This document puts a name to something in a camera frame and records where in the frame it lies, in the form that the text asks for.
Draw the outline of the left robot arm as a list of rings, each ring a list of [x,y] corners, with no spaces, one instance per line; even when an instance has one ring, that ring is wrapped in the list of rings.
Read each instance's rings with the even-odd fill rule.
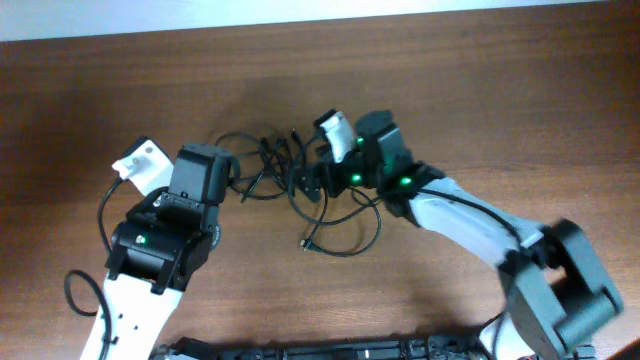
[[[81,356],[146,359],[219,241],[220,205],[240,170],[226,149],[187,144],[171,160],[146,137],[112,167],[143,198],[112,234],[97,318]]]

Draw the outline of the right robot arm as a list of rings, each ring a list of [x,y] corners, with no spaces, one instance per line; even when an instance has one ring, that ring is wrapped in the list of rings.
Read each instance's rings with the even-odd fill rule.
[[[624,311],[622,296],[585,232],[561,219],[551,225],[511,215],[464,190],[443,171],[414,159],[388,110],[355,124],[330,110],[314,122],[317,159],[300,144],[288,197],[363,196],[397,218],[438,233],[482,260],[499,277],[503,310],[479,333],[490,359],[563,359]]]

